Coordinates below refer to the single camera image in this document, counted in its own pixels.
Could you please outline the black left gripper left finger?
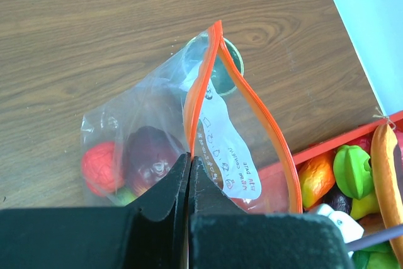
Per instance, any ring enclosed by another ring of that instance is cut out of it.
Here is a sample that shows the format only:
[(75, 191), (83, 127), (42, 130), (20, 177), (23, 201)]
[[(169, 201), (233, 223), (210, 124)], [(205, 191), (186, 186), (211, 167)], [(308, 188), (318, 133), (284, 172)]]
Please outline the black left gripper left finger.
[(191, 156), (124, 207), (4, 209), (2, 268), (185, 268)]

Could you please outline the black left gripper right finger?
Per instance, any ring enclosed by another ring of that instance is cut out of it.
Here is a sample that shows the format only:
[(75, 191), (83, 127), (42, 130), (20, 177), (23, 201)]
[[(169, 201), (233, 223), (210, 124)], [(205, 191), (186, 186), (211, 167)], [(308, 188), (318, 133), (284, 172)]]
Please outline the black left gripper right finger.
[(247, 214), (191, 165), (190, 268), (352, 268), (341, 233), (310, 214)]

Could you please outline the red raspberry toy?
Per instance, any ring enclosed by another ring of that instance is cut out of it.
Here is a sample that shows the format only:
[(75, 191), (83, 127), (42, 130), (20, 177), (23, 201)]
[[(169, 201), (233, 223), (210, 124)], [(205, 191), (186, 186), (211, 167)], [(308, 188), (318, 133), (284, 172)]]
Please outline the red raspberry toy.
[(81, 160), (81, 172), (90, 191), (99, 196), (115, 192), (125, 181), (122, 169), (114, 162), (115, 143), (106, 141), (86, 151)]

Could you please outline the dark red apple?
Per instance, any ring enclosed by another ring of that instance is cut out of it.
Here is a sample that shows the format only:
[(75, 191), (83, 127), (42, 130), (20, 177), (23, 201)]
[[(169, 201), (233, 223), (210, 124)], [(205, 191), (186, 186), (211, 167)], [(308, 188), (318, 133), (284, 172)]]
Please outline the dark red apple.
[(137, 197), (163, 179), (185, 150), (170, 133), (151, 126), (131, 133), (124, 145), (122, 166), (126, 184)]

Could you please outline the clear orange zip top bag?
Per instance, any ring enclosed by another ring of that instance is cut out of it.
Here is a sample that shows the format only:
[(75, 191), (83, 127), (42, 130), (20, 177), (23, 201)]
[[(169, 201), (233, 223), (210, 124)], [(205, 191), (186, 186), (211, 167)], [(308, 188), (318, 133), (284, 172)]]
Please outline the clear orange zip top bag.
[[(220, 21), (192, 38), (143, 80), (84, 114), (82, 156), (113, 141), (114, 162), (124, 185), (105, 197), (93, 194), (91, 206), (126, 206), (136, 198), (126, 184), (124, 145), (131, 133), (151, 126), (170, 133), (185, 153), (203, 161), (207, 176), (249, 214), (302, 212), (302, 194), (288, 144), (277, 122), (243, 76)], [(281, 172), (262, 188), (259, 171), (281, 163)]]

